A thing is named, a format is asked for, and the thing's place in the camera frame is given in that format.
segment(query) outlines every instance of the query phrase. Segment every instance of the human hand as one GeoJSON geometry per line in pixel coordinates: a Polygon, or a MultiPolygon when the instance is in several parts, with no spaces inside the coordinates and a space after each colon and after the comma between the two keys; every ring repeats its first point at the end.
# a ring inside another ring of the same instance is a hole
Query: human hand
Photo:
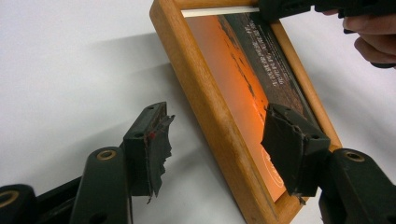
{"type": "Polygon", "coordinates": [[[396,63],[396,14],[346,17],[343,24],[345,29],[360,35],[355,48],[364,59],[371,63],[396,63]]]}

